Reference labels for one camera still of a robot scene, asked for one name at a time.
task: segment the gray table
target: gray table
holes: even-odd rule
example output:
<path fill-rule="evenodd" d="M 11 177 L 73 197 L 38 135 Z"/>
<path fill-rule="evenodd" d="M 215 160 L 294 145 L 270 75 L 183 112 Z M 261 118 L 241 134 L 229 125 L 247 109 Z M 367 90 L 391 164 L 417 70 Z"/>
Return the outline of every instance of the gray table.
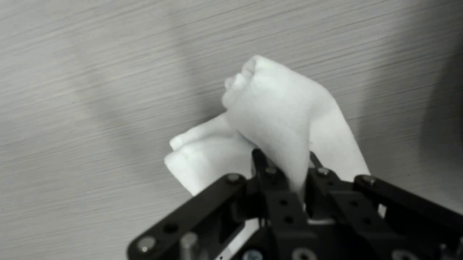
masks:
<path fill-rule="evenodd" d="M 463 1 L 4 0 L 0 258 L 125 258 L 189 197 L 168 140 L 255 53 L 326 85 L 372 171 L 462 207 Z"/>

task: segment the white towel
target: white towel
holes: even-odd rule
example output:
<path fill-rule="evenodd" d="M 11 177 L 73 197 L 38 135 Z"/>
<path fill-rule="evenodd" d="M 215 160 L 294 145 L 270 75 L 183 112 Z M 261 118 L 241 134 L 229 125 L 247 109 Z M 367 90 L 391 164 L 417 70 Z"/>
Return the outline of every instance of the white towel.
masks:
<path fill-rule="evenodd" d="M 302 190 L 310 150 L 345 180 L 370 174 L 338 102 L 320 83 L 264 56 L 254 56 L 226 80 L 228 111 L 171 140 L 168 168 L 197 194 L 221 176 L 251 176 L 251 151 L 261 147 Z"/>

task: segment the black metal bracket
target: black metal bracket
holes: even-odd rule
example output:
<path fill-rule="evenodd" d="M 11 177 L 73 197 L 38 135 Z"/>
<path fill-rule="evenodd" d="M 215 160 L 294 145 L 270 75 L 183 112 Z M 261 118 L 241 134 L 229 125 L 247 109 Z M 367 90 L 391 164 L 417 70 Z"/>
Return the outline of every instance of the black metal bracket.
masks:
<path fill-rule="evenodd" d="M 252 179 L 239 173 L 221 177 L 137 236 L 129 260 L 216 258 L 251 218 L 261 226 L 235 260 L 463 257 L 463 218 L 454 210 L 374 176 L 344 181 L 316 154 L 302 200 L 261 150 L 252 155 Z"/>

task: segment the crumpled white fabric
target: crumpled white fabric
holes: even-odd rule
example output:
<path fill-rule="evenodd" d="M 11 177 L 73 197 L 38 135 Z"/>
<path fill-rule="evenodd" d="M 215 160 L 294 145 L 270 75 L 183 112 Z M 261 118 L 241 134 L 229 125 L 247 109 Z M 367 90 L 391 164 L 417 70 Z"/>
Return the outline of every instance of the crumpled white fabric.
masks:
<path fill-rule="evenodd" d="M 370 174 L 359 145 L 332 93 L 290 67 L 254 56 L 226 79 L 226 112 L 171 140 L 167 167 L 197 194 L 221 176 L 251 177 L 261 147 L 302 190 L 313 150 L 345 180 Z"/>

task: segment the screw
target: screw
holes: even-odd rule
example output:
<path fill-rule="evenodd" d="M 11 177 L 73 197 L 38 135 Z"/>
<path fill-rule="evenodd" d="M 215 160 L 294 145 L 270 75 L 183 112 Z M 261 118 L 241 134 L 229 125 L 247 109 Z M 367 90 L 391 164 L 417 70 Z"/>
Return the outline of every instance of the screw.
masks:
<path fill-rule="evenodd" d="M 241 179 L 241 174 L 239 173 L 229 173 L 228 179 L 229 179 L 229 181 L 236 181 Z"/>
<path fill-rule="evenodd" d="M 317 171 L 323 176 L 328 176 L 331 170 L 326 167 L 317 167 Z"/>
<path fill-rule="evenodd" d="M 258 249 L 248 249 L 248 251 L 245 251 L 242 260 L 264 260 L 264 255 Z"/>
<path fill-rule="evenodd" d="M 157 238 L 154 236 L 142 236 L 138 242 L 138 246 L 142 252 L 148 252 L 150 249 L 155 248 Z"/>
<path fill-rule="evenodd" d="M 276 167 L 268 166 L 268 167 L 265 168 L 265 171 L 267 171 L 268 174 L 276 174 L 278 170 L 277 170 Z"/>
<path fill-rule="evenodd" d="M 317 260 L 317 254 L 310 248 L 296 248 L 291 254 L 291 260 Z"/>
<path fill-rule="evenodd" d="M 463 257 L 463 236 L 461 236 L 461 239 L 459 239 L 459 246 L 458 246 L 456 255 Z"/>
<path fill-rule="evenodd" d="M 196 232 L 187 232 L 180 239 L 180 258 L 181 260 L 195 260 L 199 255 L 199 235 Z"/>
<path fill-rule="evenodd" d="M 420 260 L 414 252 L 403 248 L 393 251 L 393 260 Z"/>
<path fill-rule="evenodd" d="M 370 184 L 374 184 L 377 181 L 377 179 L 374 176 L 370 176 L 370 174 L 364 174 L 362 180 L 370 183 Z"/>

